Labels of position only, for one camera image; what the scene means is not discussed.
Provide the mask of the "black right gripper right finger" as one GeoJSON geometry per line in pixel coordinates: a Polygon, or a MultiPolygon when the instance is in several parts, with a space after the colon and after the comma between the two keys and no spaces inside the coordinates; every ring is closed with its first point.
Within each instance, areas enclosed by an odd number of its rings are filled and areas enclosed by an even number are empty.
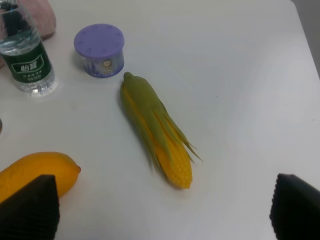
{"type": "Polygon", "coordinates": [[[318,240],[320,191],[294,174],[278,174],[269,218],[278,240],[318,240]]]}

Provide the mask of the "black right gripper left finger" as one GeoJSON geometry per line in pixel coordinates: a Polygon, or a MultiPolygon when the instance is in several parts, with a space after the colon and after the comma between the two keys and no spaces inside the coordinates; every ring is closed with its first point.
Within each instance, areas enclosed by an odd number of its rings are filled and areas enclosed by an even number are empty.
{"type": "Polygon", "coordinates": [[[54,175],[40,175],[0,203],[2,240],[53,240],[60,221],[54,175]]]}

